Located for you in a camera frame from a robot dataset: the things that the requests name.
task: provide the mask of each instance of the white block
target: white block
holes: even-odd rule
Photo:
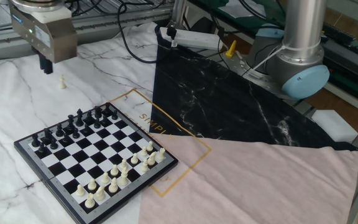
[[[334,110],[317,110],[311,119],[336,142],[352,143],[358,135]]]

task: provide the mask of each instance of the white marble surface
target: white marble surface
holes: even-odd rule
[[[155,60],[155,24],[126,30],[132,51]],[[59,89],[60,75],[66,89]],[[122,39],[82,45],[45,75],[38,56],[0,61],[0,223],[74,223],[16,152],[13,142],[136,88],[152,98],[155,64],[132,58]],[[140,196],[106,223],[137,223]]]

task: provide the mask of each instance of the chess piece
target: chess piece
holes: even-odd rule
[[[160,161],[164,160],[165,159],[164,154],[165,154],[165,149],[161,148],[160,153],[157,155],[157,159]]]
[[[113,179],[111,179],[111,184],[109,186],[109,191],[110,191],[110,193],[116,193],[117,190],[118,190],[117,178],[113,178]]]
[[[60,76],[60,85],[59,88],[66,88],[65,85],[65,77],[63,75]]]
[[[140,167],[140,170],[142,172],[147,172],[149,170],[149,167],[147,166],[147,159],[145,159],[142,163],[142,167]]]
[[[149,142],[149,145],[147,146],[147,150],[149,152],[151,152],[153,150],[153,142],[152,141]]]
[[[58,144],[56,143],[56,139],[52,138],[52,142],[50,143],[50,149],[57,149]]]
[[[96,189],[96,182],[94,181],[94,178],[91,179],[91,182],[88,183],[88,189],[94,190]]]
[[[143,146],[142,152],[140,152],[142,156],[147,156],[147,147]]]
[[[100,186],[98,191],[96,191],[95,199],[100,201],[103,200],[104,197],[104,186]]]
[[[78,109],[77,111],[77,122],[75,123],[75,125],[77,125],[78,127],[81,127],[82,125],[84,125],[84,122],[82,121],[82,110]]]
[[[114,111],[112,112],[111,119],[113,119],[113,120],[117,120],[117,119],[118,119],[117,111],[116,111],[116,110],[114,110]]]
[[[78,139],[80,137],[80,134],[78,133],[78,128],[75,128],[73,131],[73,138]]]
[[[65,133],[63,132],[62,124],[57,124],[56,136],[62,137]]]
[[[107,172],[105,172],[104,174],[103,174],[103,177],[102,177],[102,183],[104,183],[104,184],[107,184],[109,181],[110,181],[110,177],[109,177],[109,174],[107,173]]]
[[[82,197],[85,194],[84,187],[81,184],[78,184],[77,191],[75,192],[78,196]]]
[[[85,207],[87,208],[93,208],[94,207],[94,200],[93,200],[93,194],[89,193],[88,198],[85,201]]]
[[[157,154],[156,152],[153,152],[153,153],[150,155],[150,157],[147,159],[148,165],[152,166],[152,165],[155,164],[155,155],[156,155],[156,154]]]
[[[137,153],[134,153],[134,156],[131,158],[131,164],[137,164],[138,161]]]
[[[117,168],[117,165],[113,165],[111,171],[110,171],[110,174],[115,176],[118,174],[118,168]]]
[[[121,168],[124,169],[124,168],[127,168],[128,167],[128,164],[127,164],[127,161],[126,159],[122,159],[122,163],[121,163]]]
[[[40,141],[38,140],[38,134],[33,134],[32,135],[32,143],[31,143],[31,145],[32,145],[32,147],[38,147],[38,146],[40,146]]]

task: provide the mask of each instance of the black chess piece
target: black chess piece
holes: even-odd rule
[[[79,137],[80,137],[80,134],[78,133],[78,128],[75,128],[74,132],[73,132],[73,138],[78,139]]]
[[[62,137],[65,133],[63,132],[62,124],[57,124],[56,136]]]
[[[38,140],[38,134],[33,134],[32,135],[32,143],[31,143],[32,147],[38,147],[40,146],[40,141]]]
[[[99,118],[96,118],[96,122],[94,123],[94,128],[98,129],[100,128],[100,122],[99,122]]]
[[[94,107],[94,117],[95,118],[101,118],[102,117],[102,109],[100,109],[100,107],[98,107],[98,106]]]
[[[117,119],[118,119],[117,110],[114,110],[114,111],[112,112],[111,119],[113,119],[113,120],[117,120]]]
[[[50,148],[51,149],[57,149],[58,144],[56,143],[56,139],[52,138],[52,143],[50,143]]]
[[[75,125],[77,125],[78,127],[81,127],[82,125],[84,125],[84,122],[82,121],[82,110],[78,109],[77,111],[77,122],[75,123]]]

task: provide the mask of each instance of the black pawn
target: black pawn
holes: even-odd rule
[[[56,139],[52,138],[52,143],[50,143],[50,148],[51,149],[57,149],[58,145],[56,143]]]
[[[118,119],[117,111],[116,111],[116,110],[112,112],[111,119],[113,119],[113,120],[117,120],[117,119]]]
[[[38,134],[33,134],[32,135],[32,143],[31,143],[32,147],[38,147],[40,146],[40,141],[38,141]]]
[[[84,122],[82,121],[82,110],[81,109],[78,109],[77,111],[77,122],[75,123],[75,125],[77,125],[78,127],[81,127],[82,125],[84,125]]]
[[[73,138],[78,139],[80,137],[80,134],[78,133],[78,129],[75,128],[73,132]]]
[[[96,122],[94,123],[94,128],[100,128],[100,122],[99,122],[99,118],[96,118]]]
[[[56,136],[62,137],[65,133],[63,132],[62,124],[57,124]]]

